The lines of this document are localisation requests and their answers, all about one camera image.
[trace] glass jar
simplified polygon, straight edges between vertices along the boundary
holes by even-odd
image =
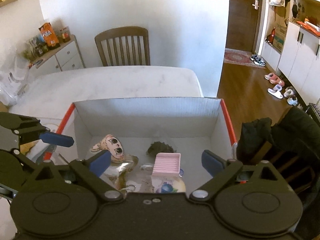
[[[60,33],[61,33],[61,36],[62,36],[62,39],[63,39],[63,42],[68,42],[71,40],[70,38],[70,35],[68,33],[68,28],[63,28],[60,30]]]

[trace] door lock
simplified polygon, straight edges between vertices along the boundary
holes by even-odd
[[[259,8],[259,0],[255,0],[255,1],[254,1],[254,4],[252,4],[252,6],[254,6],[254,8],[255,8],[256,10],[258,10],[258,8]]]

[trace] pink plastic tray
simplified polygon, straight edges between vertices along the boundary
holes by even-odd
[[[158,153],[152,175],[178,177],[180,158],[180,153]]]

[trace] marble table top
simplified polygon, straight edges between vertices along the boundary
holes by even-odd
[[[136,97],[203,97],[196,74],[160,66],[96,67],[41,76],[9,112],[62,119],[72,102]]]

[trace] red rug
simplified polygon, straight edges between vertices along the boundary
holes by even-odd
[[[263,68],[265,67],[256,65],[250,57],[252,53],[247,51],[235,50],[235,49],[226,49],[224,52],[224,63],[236,64],[236,65],[244,65],[250,67]]]

